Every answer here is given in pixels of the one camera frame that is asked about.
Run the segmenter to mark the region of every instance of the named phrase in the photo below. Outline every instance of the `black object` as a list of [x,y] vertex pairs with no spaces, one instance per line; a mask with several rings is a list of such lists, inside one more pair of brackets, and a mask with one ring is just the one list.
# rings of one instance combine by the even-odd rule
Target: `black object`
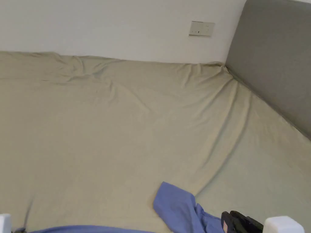
[[249,216],[245,217],[237,211],[223,212],[221,226],[225,233],[262,233],[263,231],[261,223]]

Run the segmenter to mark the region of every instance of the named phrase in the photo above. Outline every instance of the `blue fabric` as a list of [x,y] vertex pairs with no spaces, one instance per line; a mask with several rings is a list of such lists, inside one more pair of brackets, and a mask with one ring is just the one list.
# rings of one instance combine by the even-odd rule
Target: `blue fabric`
[[31,233],[151,233],[147,231],[129,230],[108,226],[59,226]]
[[174,233],[224,233],[220,218],[204,212],[191,193],[166,182],[161,184],[153,208]]
[[[153,208],[174,233],[224,233],[220,218],[196,204],[195,197],[174,185],[163,182]],[[150,233],[107,226],[60,226],[32,233]]]

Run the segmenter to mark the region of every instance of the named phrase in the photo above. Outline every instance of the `sheet wrinkle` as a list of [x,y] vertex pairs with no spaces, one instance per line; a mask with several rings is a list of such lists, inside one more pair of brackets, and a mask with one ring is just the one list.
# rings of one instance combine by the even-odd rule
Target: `sheet wrinkle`
[[143,100],[138,96],[136,95],[136,93],[134,93],[130,88],[126,87],[125,85],[123,84],[118,84],[119,87],[122,87],[123,90],[125,90],[125,93],[126,94],[129,94],[130,96],[132,96],[132,100],[134,100],[134,102],[137,104],[137,106],[139,106],[146,114],[149,114],[149,113],[155,113],[150,107],[147,106],[147,104],[145,104],[143,102]]
[[212,96],[210,96],[210,98],[203,98],[202,102],[204,102],[204,104],[201,105],[199,110],[194,114],[193,118],[194,119],[202,118],[203,112],[208,110],[208,108],[214,103],[217,97],[219,97],[219,95],[225,90],[225,88],[229,85],[229,83],[232,80],[233,78],[228,79],[222,86],[220,86],[220,88],[216,90],[216,92],[214,92]]
[[225,117],[223,118],[223,120],[221,121],[221,125],[219,127],[219,129],[215,129],[214,131],[216,131],[216,137],[213,139],[213,142],[212,142],[212,147],[208,150],[208,156],[207,156],[207,159],[206,161],[202,164],[202,167],[203,168],[211,159],[212,155],[213,155],[213,152],[214,152],[214,149],[215,147],[218,145],[219,143],[219,139],[221,137],[221,135],[223,134],[223,131],[225,129],[225,127],[227,126],[228,124],[228,121],[230,119],[230,115],[231,115],[231,112],[232,112],[232,109],[233,109],[233,105],[235,103],[235,100],[236,100],[236,97],[237,97],[237,93],[238,93],[238,88],[239,88],[239,84],[236,82],[235,83],[235,88],[234,88],[234,94],[233,94],[233,98],[231,98],[231,102],[229,104],[229,108],[226,112],[226,115]]
[[216,78],[217,76],[219,76],[220,74],[222,74],[224,72],[224,67],[223,66],[220,66],[220,70],[219,71],[217,71],[216,73],[214,73],[213,75],[211,75],[211,76],[208,76],[207,78],[204,78],[203,80],[200,80],[199,82],[198,82],[198,86],[200,85],[203,85],[203,84],[205,84],[206,82],[209,82],[209,81],[211,81],[211,79],[213,79],[213,78]]
[[181,83],[182,89],[186,88],[187,84],[189,83],[191,79],[195,79],[198,76],[198,75],[194,75],[194,73],[196,74],[202,73],[201,64],[196,64],[196,65],[188,64],[187,66],[188,66],[188,70],[187,70],[188,73],[185,74],[184,78],[182,79],[182,83]]
[[[242,115],[242,118],[239,121],[240,123],[242,122],[243,126],[242,126],[242,128],[238,134],[238,137],[236,137],[235,142],[233,143],[233,145],[231,145],[231,149],[229,150],[229,153],[225,157],[222,157],[223,159],[218,163],[218,169],[216,170],[216,172],[214,172],[214,174],[212,174],[210,176],[210,178],[207,180],[207,182],[205,184],[203,184],[203,183],[200,184],[202,188],[196,192],[196,194],[194,195],[195,197],[197,197],[219,175],[221,170],[224,168],[226,162],[230,159],[230,157],[232,156],[232,154],[236,150],[236,148],[237,148],[239,142],[241,141],[242,137],[244,136],[246,127],[247,127],[248,122],[249,122],[250,112],[252,109],[253,94],[250,91],[248,94],[249,94],[249,97],[248,97],[248,99],[246,99],[247,100],[247,111],[246,111],[246,113],[244,113]],[[212,169],[212,167],[205,167],[204,168],[204,170],[207,171],[207,174],[209,173],[210,169]]]

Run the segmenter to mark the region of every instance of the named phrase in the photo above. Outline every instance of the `wall switch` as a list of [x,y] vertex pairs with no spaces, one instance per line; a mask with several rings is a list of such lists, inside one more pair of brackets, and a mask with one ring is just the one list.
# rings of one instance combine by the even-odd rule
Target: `wall switch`
[[192,21],[189,35],[193,36],[211,36],[215,23]]

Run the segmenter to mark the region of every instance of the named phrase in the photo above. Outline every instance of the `beige bed sheet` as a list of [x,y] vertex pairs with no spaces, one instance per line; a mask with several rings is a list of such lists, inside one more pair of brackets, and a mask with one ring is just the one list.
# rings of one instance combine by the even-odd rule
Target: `beige bed sheet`
[[28,230],[92,224],[167,232],[162,181],[209,213],[307,229],[311,142],[221,64],[0,53],[0,211]]

